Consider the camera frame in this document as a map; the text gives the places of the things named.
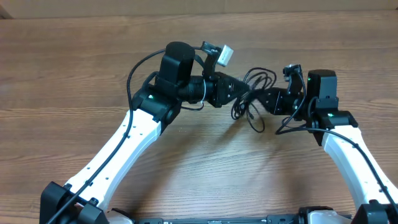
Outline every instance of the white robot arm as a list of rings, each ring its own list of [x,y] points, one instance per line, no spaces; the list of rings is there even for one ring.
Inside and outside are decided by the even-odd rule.
[[[250,69],[243,81],[215,72],[216,63],[224,66],[228,63],[232,54],[229,47],[220,48],[204,42],[200,50],[208,54],[205,62],[195,55],[195,49],[199,48],[172,42],[166,50],[144,58],[132,69],[127,79],[130,110],[125,119],[111,139],[77,175],[64,186],[52,182],[46,187],[40,199],[40,224],[133,224],[120,212],[112,210],[105,214],[104,210],[142,152],[157,140],[177,117],[180,109],[189,109],[182,107],[182,101],[203,103],[203,100],[207,100],[218,108],[235,98],[237,101],[231,111],[234,119],[245,113],[249,119],[249,115],[252,116],[249,105],[257,99],[271,114],[290,116],[276,134],[292,131],[313,133],[318,144],[323,146],[338,166],[353,196],[357,209],[353,220],[339,216],[328,208],[312,207],[304,212],[299,211],[289,224],[398,223],[395,204],[398,190],[367,149],[351,113],[338,110],[337,77],[334,71],[310,71],[306,91],[301,66],[289,65],[284,68],[288,88],[275,88],[276,74],[266,68]],[[131,98],[129,82],[134,70],[144,60],[162,52],[165,55],[160,71],[150,75]],[[191,77],[194,60],[203,67],[202,76]],[[248,78],[253,70],[261,72]],[[268,72],[275,76],[273,82]],[[149,84],[154,77],[155,84]],[[249,81],[254,77],[257,80],[250,88]],[[263,87],[255,88],[261,81],[265,81]],[[305,120],[306,124],[281,131],[293,118]]]

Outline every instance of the white arm link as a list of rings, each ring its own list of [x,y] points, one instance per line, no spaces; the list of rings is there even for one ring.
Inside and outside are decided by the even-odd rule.
[[[122,124],[111,139],[104,145],[97,155],[95,155],[86,167],[68,180],[67,184],[72,185],[70,189],[71,192],[77,192],[85,181],[93,175],[98,167],[113,152],[122,139],[123,134],[126,132],[129,116],[130,113],[128,111]],[[80,194],[81,198],[87,201],[91,198],[96,198],[99,201],[97,207],[103,210],[107,209],[114,191],[133,163],[141,153],[160,136],[160,122],[156,123],[152,118],[152,115],[142,110],[136,110],[133,112],[133,121],[129,132],[129,138],[126,138],[119,151],[96,176],[93,181],[93,185],[87,187]]]
[[[359,144],[361,149],[369,157],[369,160],[374,166],[376,172],[379,174],[383,184],[387,187],[391,197],[395,202],[397,202],[397,188],[391,183],[374,160],[372,154],[369,152],[369,149],[363,141],[359,128],[354,128],[351,125],[336,126],[336,128],[331,131],[342,134]],[[341,138],[328,133],[325,133],[323,136],[322,146],[336,163],[341,172],[349,191],[353,196],[356,209],[358,209],[363,203],[369,203],[372,199],[376,199],[379,203],[389,204],[384,193],[379,191],[380,186],[374,178],[368,164],[356,148]]]

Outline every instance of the black cable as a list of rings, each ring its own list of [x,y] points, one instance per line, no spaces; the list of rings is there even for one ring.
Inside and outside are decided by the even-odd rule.
[[[257,112],[257,114],[260,116],[260,112],[259,112],[259,110],[257,110],[257,108],[252,104],[252,103],[250,103],[250,105],[256,110],[256,112]],[[250,127],[253,129],[253,130],[255,130],[255,132],[257,132],[257,133],[261,133],[261,132],[263,132],[265,129],[266,129],[266,123],[265,123],[265,121],[264,121],[264,119],[262,118],[262,117],[260,117],[261,119],[261,124],[262,124],[262,129],[259,131],[259,130],[257,130],[254,126],[253,126],[253,124],[251,123],[251,120],[249,119],[249,117],[250,117],[250,119],[254,119],[254,116],[250,113],[250,111],[249,111],[249,108],[246,110],[246,118],[248,119],[248,122],[249,122],[249,124],[250,124]]]
[[[301,110],[301,108],[303,107],[305,98],[307,97],[307,91],[306,91],[306,89],[305,89],[304,79],[303,79],[303,77],[302,77],[300,74],[296,73],[296,75],[298,75],[298,77],[300,78],[301,84],[302,84],[302,86],[303,86],[303,100],[301,101],[301,103],[300,103],[300,105],[298,106],[298,108],[297,108],[297,109],[293,112],[293,114],[288,118],[288,120],[287,120],[286,122],[282,123],[282,125],[278,128],[278,130],[276,130],[275,134],[278,134],[278,133],[280,132],[280,130],[282,130],[284,127],[286,127],[287,124],[294,118],[294,116],[296,116],[296,114],[297,114],[297,113]]]
[[[281,121],[281,123],[283,124],[288,118],[289,118],[289,117],[284,118],[284,119]],[[297,127],[290,127],[289,125],[286,125],[286,128],[303,128],[303,127],[305,127],[306,125],[307,125],[307,124],[302,124],[302,125],[297,126]]]
[[[159,72],[152,72],[146,79],[145,81],[142,83],[142,87],[147,86],[150,81],[152,81],[152,79],[155,78],[155,76],[157,76],[159,74]]]
[[[150,59],[151,57],[153,57],[155,55],[163,53],[165,51],[166,51],[166,49],[158,50],[158,51],[156,51],[156,52],[144,57],[141,61],[136,63],[136,65],[131,69],[130,74],[129,74],[128,78],[127,78],[127,98],[129,100],[130,111],[132,111],[132,101],[131,101],[132,98],[131,98],[131,91],[130,91],[130,82],[131,82],[132,74],[137,70],[138,66],[140,66],[142,63],[144,63],[146,60]]]
[[[205,69],[205,62],[203,61],[203,59],[199,56],[199,55],[195,55],[194,57],[195,61],[198,62],[198,64]]]
[[[185,109],[185,110],[190,110],[190,111],[200,111],[205,107],[205,103],[201,104],[201,107],[199,108],[187,108],[185,106],[181,106],[181,109]]]
[[[365,152],[361,149],[359,144],[353,142],[351,139],[347,138],[346,136],[344,136],[342,134],[336,133],[334,131],[326,130],[326,129],[320,129],[320,128],[292,128],[292,129],[288,129],[285,131],[280,131],[276,134],[285,134],[285,133],[291,133],[291,132],[295,132],[295,131],[319,131],[319,132],[323,132],[323,133],[333,134],[333,135],[343,139],[344,141],[350,143],[351,145],[353,145],[353,147],[355,147],[359,151],[359,153],[363,156],[363,158],[366,161],[367,165],[369,166],[374,178],[376,179],[377,183],[380,185],[381,190],[384,192],[384,195],[386,196],[386,198],[388,199],[388,201],[394,208],[396,215],[398,215],[398,208],[397,208],[396,203],[394,202],[390,193],[388,192],[387,187],[382,183],[381,178],[379,177],[379,174],[377,174],[376,169],[374,168],[372,162],[369,160],[369,158],[365,154]]]
[[[255,70],[260,70],[261,72],[257,72],[253,75],[250,76],[250,73],[255,71]],[[273,74],[274,78],[271,78],[269,76],[269,73]],[[265,90],[266,88],[271,88],[275,85],[276,79],[277,79],[277,75],[274,71],[266,69],[266,68],[262,68],[262,67],[254,67],[252,69],[250,69],[244,76],[243,78],[243,82],[245,84],[249,84],[249,82],[251,80],[253,80],[254,78],[257,79],[254,81],[254,83],[250,86],[250,90],[245,93],[243,96],[237,97],[237,99],[235,100],[234,104],[232,105],[231,108],[231,117],[234,120],[239,119],[240,117],[242,117],[244,114],[246,114],[246,118],[250,124],[250,127],[252,127],[253,130],[255,130],[255,132],[257,133],[261,133],[265,130],[265,122],[264,119],[261,117],[260,112],[258,111],[258,109],[251,103],[248,102],[248,97],[250,97],[255,90]],[[260,87],[257,88],[257,86],[264,81],[264,84]],[[252,106],[254,108],[254,110],[256,111],[256,113],[259,115],[259,118],[261,120],[262,123],[262,129],[258,130],[254,127],[254,125],[251,122],[251,119],[254,119],[253,114],[250,112],[250,106]]]
[[[307,109],[307,116],[308,118],[311,118],[311,107],[312,107],[312,103],[314,102],[314,100],[318,99],[317,96],[314,96],[313,98],[311,98],[309,104],[308,104],[308,109]]]

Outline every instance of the table surface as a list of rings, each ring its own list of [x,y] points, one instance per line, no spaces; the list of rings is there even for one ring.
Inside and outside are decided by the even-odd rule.
[[[213,16],[96,17],[0,21],[0,222],[37,223],[40,194],[64,184],[101,149],[126,111],[132,66],[171,41],[234,50],[226,68],[277,71],[301,63],[338,76],[369,150],[398,184],[398,11]],[[144,63],[138,90],[159,69]],[[194,75],[200,74],[198,65]],[[333,161],[308,133],[275,136],[283,116],[263,112],[266,131],[233,121],[231,104],[182,111],[137,160],[110,208],[136,217],[262,217],[328,205],[354,213]]]

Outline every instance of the wire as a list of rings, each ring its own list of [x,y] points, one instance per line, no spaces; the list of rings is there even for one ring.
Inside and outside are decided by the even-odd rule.
[[[298,75],[298,77],[300,78],[301,81],[301,85],[303,86],[303,100],[301,101],[300,105],[298,106],[298,108],[293,112],[293,114],[287,119],[286,122],[282,123],[282,125],[278,128],[278,130],[276,130],[275,134],[278,134],[280,132],[280,130],[282,130],[284,127],[287,126],[287,124],[294,118],[294,116],[296,116],[296,114],[301,110],[301,108],[304,105],[304,101],[305,98],[307,97],[307,91],[305,89],[305,83],[304,83],[304,79],[303,76],[301,76],[300,74],[296,73],[296,75]]]
[[[384,195],[386,196],[386,198],[388,199],[388,201],[390,202],[390,204],[392,205],[396,215],[398,215],[398,208],[396,203],[394,202],[394,200],[392,199],[390,193],[387,190],[387,187],[382,183],[381,178],[379,177],[379,174],[377,174],[372,162],[369,160],[368,156],[366,155],[366,153],[361,149],[361,147],[359,146],[359,144],[353,142],[351,139],[347,138],[346,136],[336,133],[334,131],[330,131],[327,129],[320,129],[320,128],[292,128],[292,129],[288,129],[285,131],[280,131],[277,134],[285,134],[285,133],[292,133],[295,131],[319,131],[319,132],[323,132],[323,133],[328,133],[328,134],[333,134],[341,139],[343,139],[344,141],[350,143],[351,145],[353,145],[353,147],[355,147],[358,152],[363,156],[364,160],[366,161],[367,165],[369,166],[374,178],[377,180],[377,183],[380,185],[381,190],[384,192]]]
[[[289,117],[286,117],[286,118],[284,118],[282,121],[281,121],[281,123],[283,124]],[[305,127],[307,124],[302,124],[302,125],[300,125],[300,126],[298,126],[298,127],[290,127],[290,126],[288,126],[288,125],[286,125],[286,128],[303,128],[303,127]]]
[[[250,76],[251,72],[255,71],[255,70],[260,70],[260,72],[257,72],[253,75]],[[252,69],[250,69],[244,76],[243,78],[243,82],[245,84],[249,84],[249,82],[251,80],[253,80],[254,78],[255,81],[254,83],[250,86],[250,90],[245,93],[244,95],[237,97],[237,99],[235,100],[234,104],[232,105],[231,108],[231,117],[234,120],[239,119],[240,117],[242,117],[244,114],[246,114],[246,118],[250,124],[250,127],[255,130],[255,132],[257,133],[261,133],[265,130],[266,125],[264,122],[264,119],[261,117],[259,110],[251,103],[251,101],[248,101],[248,98],[254,94],[255,90],[265,90],[267,88],[271,88],[275,85],[277,76],[276,73],[272,70],[269,70],[267,68],[262,68],[262,67],[254,67]],[[259,86],[259,84],[261,82],[264,82],[264,84],[262,84],[262,86],[260,88],[257,88]],[[259,118],[261,120],[261,124],[262,124],[262,129],[256,129],[254,127],[254,125],[252,124],[252,119],[254,119],[253,114],[250,112],[250,106],[254,108],[254,110],[256,111],[256,113],[259,115]]]
[[[188,107],[185,107],[185,106],[181,106],[181,109],[190,110],[190,111],[200,111],[204,107],[205,107],[205,104],[204,104],[204,102],[202,102],[201,103],[201,107],[199,107],[199,108],[188,108]]]
[[[314,96],[313,98],[311,98],[309,104],[308,104],[308,109],[307,109],[307,116],[308,118],[311,118],[312,114],[311,114],[311,107],[312,107],[312,103],[314,102],[314,100],[318,99],[317,96]]]
[[[195,55],[194,59],[195,59],[196,62],[198,62],[198,64],[199,64],[203,69],[205,69],[205,63],[204,63],[203,59],[202,59],[199,55]]]

